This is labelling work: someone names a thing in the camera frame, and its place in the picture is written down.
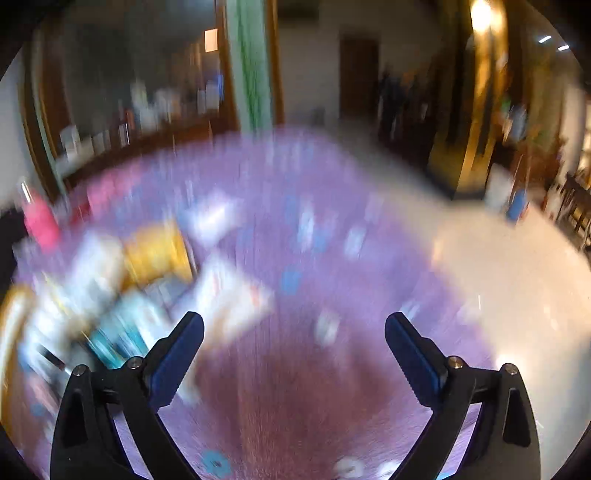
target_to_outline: white sticker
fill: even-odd
[[[243,223],[242,201],[216,190],[187,210],[192,236],[209,249]]]
[[[335,463],[334,471],[337,478],[361,478],[363,476],[363,462],[354,457],[343,457]]]
[[[310,202],[304,202],[300,213],[300,226],[297,232],[297,242],[301,251],[306,252],[312,247],[314,240],[314,210]]]
[[[380,463],[376,472],[378,480],[390,480],[394,472],[400,466],[400,462],[384,462]]]
[[[316,320],[316,328],[314,329],[316,343],[320,346],[332,345],[339,331],[339,323],[339,316],[336,313],[322,310],[318,320]]]
[[[344,254],[350,260],[357,260],[361,254],[363,241],[367,230],[362,226],[354,226],[349,230],[347,238],[345,239]]]

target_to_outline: wall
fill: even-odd
[[[564,89],[563,121],[560,135],[567,138],[563,148],[563,166],[560,177],[565,179],[567,172],[574,173],[579,168],[581,150],[585,134],[587,94],[580,82],[574,81]]]
[[[339,33],[359,31],[380,41],[380,67],[394,73],[425,66],[441,47],[437,20],[408,0],[321,0],[317,24],[279,23],[279,53],[288,123],[307,122],[314,109],[339,117]]]
[[[15,199],[19,178],[26,176],[38,182],[22,128],[18,103],[18,84],[22,58],[18,53],[0,80],[0,209]]]

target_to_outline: blue sticker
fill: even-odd
[[[34,417],[42,417],[47,412],[47,409],[40,403],[34,403],[31,405],[31,413]]]
[[[232,473],[230,462],[220,452],[207,450],[203,454],[202,459],[205,470],[210,475],[218,478],[226,478]]]
[[[316,254],[323,254],[329,245],[330,235],[322,230],[314,233],[314,239],[312,242],[312,251]]]
[[[300,288],[301,272],[287,269],[281,275],[281,291],[285,295],[295,295]]]

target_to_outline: door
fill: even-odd
[[[355,35],[340,38],[340,116],[375,112],[379,75],[377,40]]]

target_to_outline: bottle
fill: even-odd
[[[44,253],[49,253],[60,239],[60,229],[53,212],[43,197],[32,189],[25,179],[20,181],[19,193],[27,232]]]

